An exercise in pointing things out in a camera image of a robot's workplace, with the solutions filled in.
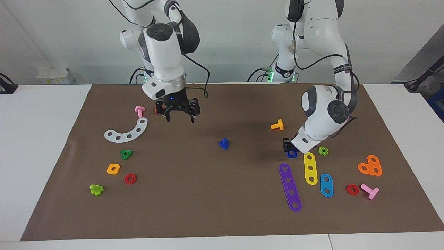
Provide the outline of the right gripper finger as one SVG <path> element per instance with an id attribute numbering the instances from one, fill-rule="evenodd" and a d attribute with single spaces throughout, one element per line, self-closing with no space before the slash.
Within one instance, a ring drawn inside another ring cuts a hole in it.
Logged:
<path id="1" fill-rule="evenodd" d="M 170 112 L 172 105 L 166 103 L 165 101 L 156 101 L 156 113 L 162 115 L 166 118 L 167 122 L 171 121 Z"/>
<path id="2" fill-rule="evenodd" d="M 200 115 L 201 111 L 198 99 L 189 100 L 187 109 L 187 113 L 190 115 L 191 122 L 195 123 L 195 118 Z"/>

